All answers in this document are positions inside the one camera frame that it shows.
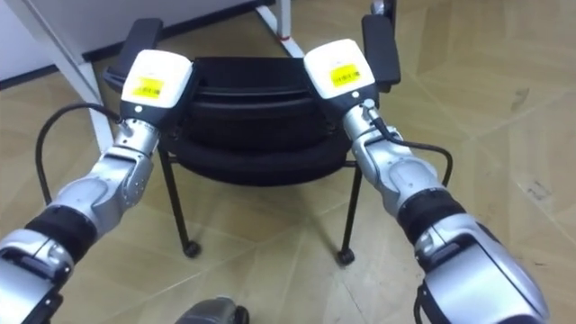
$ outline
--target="silver metal arm segment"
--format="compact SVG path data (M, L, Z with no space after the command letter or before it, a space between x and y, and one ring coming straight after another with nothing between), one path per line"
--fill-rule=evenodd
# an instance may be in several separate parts
M183 56L152 49L138 54L122 90L124 122L114 145L24 229L0 240L1 324L50 321L74 265L140 201L160 133L179 123L195 76Z
M75 263L140 200L158 136L144 121L126 121L90 173L0 241L0 323L40 323L58 308Z
M378 118L368 99L346 114L344 127L366 179L415 247L426 273L418 295L431 322L546 323L535 280L450 196L427 161L383 139L373 126Z

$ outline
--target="wire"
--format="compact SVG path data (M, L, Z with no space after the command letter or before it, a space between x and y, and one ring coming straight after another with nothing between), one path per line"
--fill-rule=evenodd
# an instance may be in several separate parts
M414 299L414 322L416 324L422 324L422 316L420 315L420 295L419 293L416 294L416 298Z
M101 104L98 103L73 103L58 109L54 114L50 116L40 129L38 138L36 139L36 150L34 155L34 160L36 163L36 172L38 173L38 180L40 181L40 189L42 190L42 195L44 196L44 202L48 205L52 203L52 198L50 197L50 189L48 188L48 181L46 181L46 174L44 173L44 165L42 163L42 148L44 146L44 140L48 131L52 125L65 113L72 112L77 109L94 109L99 113L104 114L108 119L115 123L120 123L122 118L116 112L113 112Z
M448 152L447 149L440 148L438 146L434 146L434 145L430 145L430 144L421 144L421 143L406 141L403 139L398 139L390 133L390 131L388 130L388 127L386 127L386 124L384 124L384 120L380 117L373 120L373 125L376 127L376 129L378 131L380 131L380 133L384 136L384 138L386 140L388 140L394 144L402 145L402 146L405 146L408 148L423 149L423 150L432 151L432 152L442 154L446 159L446 170L444 173L444 178L442 179L442 185L448 186L448 183L450 182L450 176L452 175L454 160L452 159L452 154L450 154L450 152Z

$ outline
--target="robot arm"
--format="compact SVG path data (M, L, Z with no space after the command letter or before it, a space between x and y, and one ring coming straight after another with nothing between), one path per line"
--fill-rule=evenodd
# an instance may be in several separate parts
M437 323L545 323L536 282L437 180L436 170L392 143L375 125L378 91L362 51L339 40L309 52L304 65L326 115L343 122L365 178L382 194L426 276L417 302Z
M143 50L136 57L114 145L24 229L0 241L0 323L50 321L74 265L142 197L159 137L180 119L194 80L192 63L180 55Z

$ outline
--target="white wall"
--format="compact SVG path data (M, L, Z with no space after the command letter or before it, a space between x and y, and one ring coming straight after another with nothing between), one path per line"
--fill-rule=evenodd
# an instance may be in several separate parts
M0 80L49 64L41 47L0 0Z
M122 41L134 20L157 17L165 26L249 0L34 0L47 23L80 53ZM0 0L0 80L50 64Z

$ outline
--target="white table frame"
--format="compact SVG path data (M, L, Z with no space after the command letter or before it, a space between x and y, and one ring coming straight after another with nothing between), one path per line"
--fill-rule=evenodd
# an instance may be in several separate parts
M32 37L46 50L46 54L82 100L101 104L102 97L92 63L83 59L82 53L75 49L75 43L68 39L67 35L56 33L32 0L5 0L5 2ZM304 53L291 35L291 0L278 0L275 9L276 13L273 13L270 8L261 5L256 11L292 57L303 57ZM90 118L98 148L104 152L113 144L110 123L105 116L92 109Z

